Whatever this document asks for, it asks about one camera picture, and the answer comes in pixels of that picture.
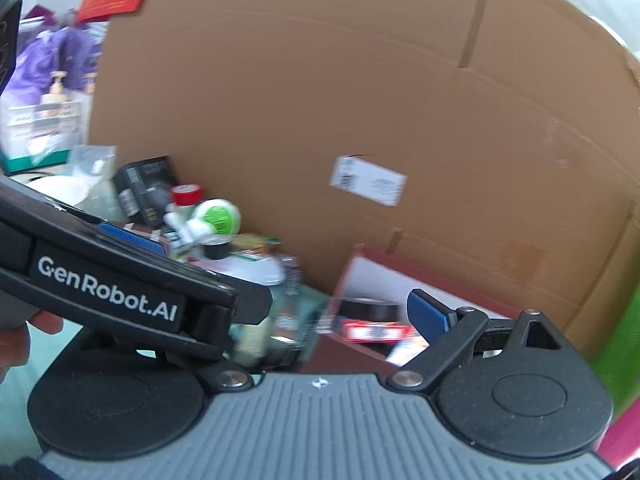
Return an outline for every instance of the gray ribbed surface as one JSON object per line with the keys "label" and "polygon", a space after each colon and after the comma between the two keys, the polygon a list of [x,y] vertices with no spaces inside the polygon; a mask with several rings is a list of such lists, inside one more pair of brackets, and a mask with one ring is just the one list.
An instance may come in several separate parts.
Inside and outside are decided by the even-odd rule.
{"label": "gray ribbed surface", "polygon": [[180,440],[116,463],[47,453],[66,480],[601,480],[594,455],[521,465],[462,444],[417,396],[375,376],[271,374],[257,388],[219,396]]}

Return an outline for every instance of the black box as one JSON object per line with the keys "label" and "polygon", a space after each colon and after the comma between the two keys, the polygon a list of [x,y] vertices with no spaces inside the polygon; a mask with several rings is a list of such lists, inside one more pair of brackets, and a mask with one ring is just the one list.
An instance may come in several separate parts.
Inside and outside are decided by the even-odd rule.
{"label": "black box", "polygon": [[173,201],[171,188],[179,182],[169,158],[158,156],[125,164],[113,176],[113,184],[131,222],[159,227]]}

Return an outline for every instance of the red cap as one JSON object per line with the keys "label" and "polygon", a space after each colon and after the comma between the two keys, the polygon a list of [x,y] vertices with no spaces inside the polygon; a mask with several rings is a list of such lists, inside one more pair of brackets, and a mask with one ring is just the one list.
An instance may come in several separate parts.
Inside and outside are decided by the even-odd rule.
{"label": "red cap", "polygon": [[175,205],[196,205],[204,200],[204,193],[198,184],[182,184],[173,186],[171,194]]}

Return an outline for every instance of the human hand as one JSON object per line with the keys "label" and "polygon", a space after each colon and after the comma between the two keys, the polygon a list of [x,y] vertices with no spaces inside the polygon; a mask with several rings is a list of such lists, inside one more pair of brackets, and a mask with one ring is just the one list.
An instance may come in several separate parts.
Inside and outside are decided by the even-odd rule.
{"label": "human hand", "polygon": [[[57,334],[62,330],[63,321],[49,312],[39,312],[31,317],[29,324],[47,334]],[[0,383],[4,381],[9,368],[27,363],[30,346],[31,338],[26,324],[0,332]]]}

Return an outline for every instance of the metal screw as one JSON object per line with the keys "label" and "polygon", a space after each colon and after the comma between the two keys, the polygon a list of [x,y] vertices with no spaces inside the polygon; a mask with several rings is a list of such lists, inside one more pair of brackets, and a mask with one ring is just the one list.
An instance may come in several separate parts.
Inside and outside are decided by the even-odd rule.
{"label": "metal screw", "polygon": [[420,386],[424,382],[424,377],[422,377],[418,372],[400,370],[393,374],[391,380],[403,388],[413,388],[414,386]]}
{"label": "metal screw", "polygon": [[225,388],[239,388],[249,382],[250,377],[239,370],[225,370],[218,375],[218,382]]}

